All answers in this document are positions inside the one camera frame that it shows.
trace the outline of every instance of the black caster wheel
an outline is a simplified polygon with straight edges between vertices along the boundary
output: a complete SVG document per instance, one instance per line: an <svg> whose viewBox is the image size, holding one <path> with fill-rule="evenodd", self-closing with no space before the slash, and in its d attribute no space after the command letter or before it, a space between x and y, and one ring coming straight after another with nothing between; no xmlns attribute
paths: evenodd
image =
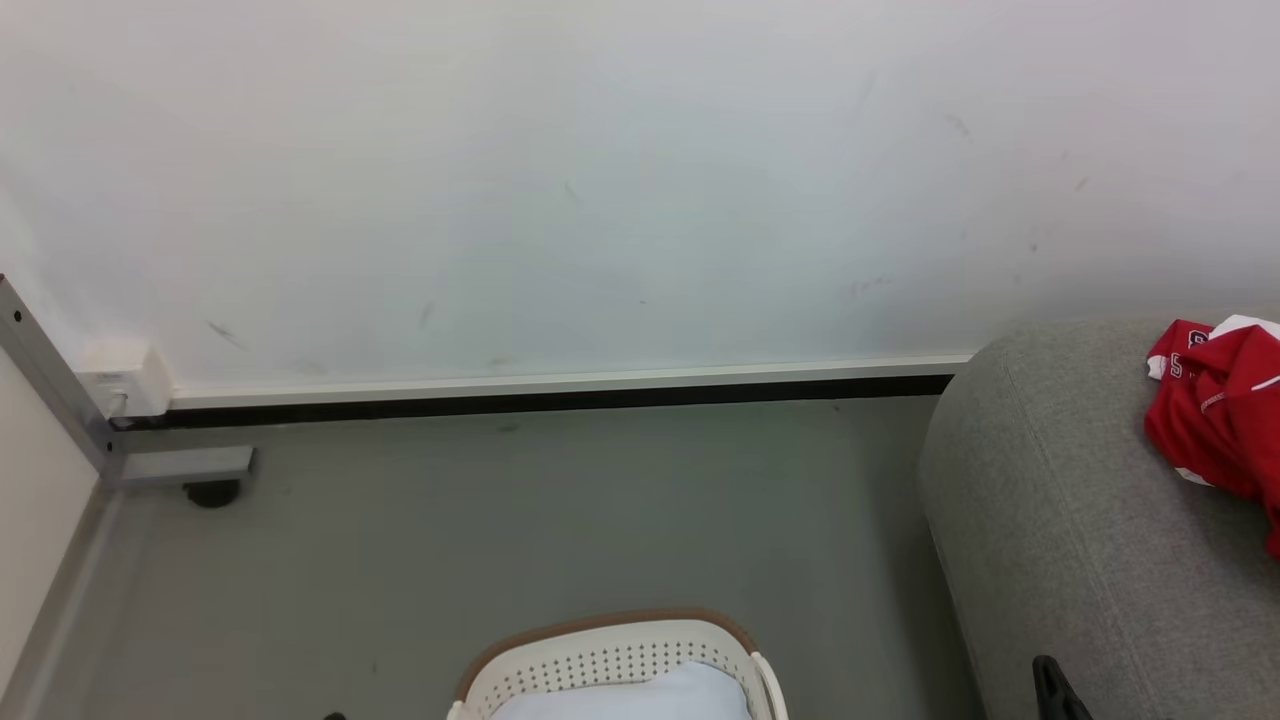
<svg viewBox="0 0 1280 720"><path fill-rule="evenodd" d="M182 486L187 500L198 507L227 507L239 497L239 480L210 480L206 483L187 483Z"/></svg>

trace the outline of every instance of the metal bracket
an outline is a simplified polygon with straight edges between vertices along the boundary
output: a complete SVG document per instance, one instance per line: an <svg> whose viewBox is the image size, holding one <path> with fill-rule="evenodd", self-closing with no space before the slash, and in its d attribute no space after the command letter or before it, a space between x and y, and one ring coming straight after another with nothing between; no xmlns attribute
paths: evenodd
<svg viewBox="0 0 1280 720"><path fill-rule="evenodd" d="M76 441L106 487L248 480L252 447L129 454L40 323L0 274L0 347Z"/></svg>
<svg viewBox="0 0 1280 720"><path fill-rule="evenodd" d="M95 470L106 475L119 465L120 438L81 386L31 310L0 274L0 347L45 401Z"/></svg>

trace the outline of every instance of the laundry basket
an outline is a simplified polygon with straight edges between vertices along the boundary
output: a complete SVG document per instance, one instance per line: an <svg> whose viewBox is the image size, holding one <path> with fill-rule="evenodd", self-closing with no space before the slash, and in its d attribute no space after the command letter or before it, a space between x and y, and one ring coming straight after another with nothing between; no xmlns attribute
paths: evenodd
<svg viewBox="0 0 1280 720"><path fill-rule="evenodd" d="M787 720L769 662L746 632L710 610L622 612L507 638L467 669L448 720L489 720L518 694L643 683L682 662L733 676L753 720Z"/></svg>

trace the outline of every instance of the red shirt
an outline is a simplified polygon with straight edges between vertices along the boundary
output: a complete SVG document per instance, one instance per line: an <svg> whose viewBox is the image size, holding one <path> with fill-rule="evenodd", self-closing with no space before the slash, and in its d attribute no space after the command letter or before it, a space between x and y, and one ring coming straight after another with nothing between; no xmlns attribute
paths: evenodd
<svg viewBox="0 0 1280 720"><path fill-rule="evenodd" d="M1261 502L1280 559L1280 340L1258 325L1212 331L1176 320L1151 348L1147 437L1184 478Z"/></svg>

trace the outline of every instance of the gray fabric upholstery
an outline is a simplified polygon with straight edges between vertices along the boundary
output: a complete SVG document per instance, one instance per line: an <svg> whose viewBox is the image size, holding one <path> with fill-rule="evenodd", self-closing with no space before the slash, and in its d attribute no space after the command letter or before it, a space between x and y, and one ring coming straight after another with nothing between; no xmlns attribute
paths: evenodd
<svg viewBox="0 0 1280 720"><path fill-rule="evenodd" d="M1143 433L1144 357L1172 318L1023 331L938 404L922 495L989 720L1037 716L1042 653L1097 720L1280 717L1266 518Z"/></svg>

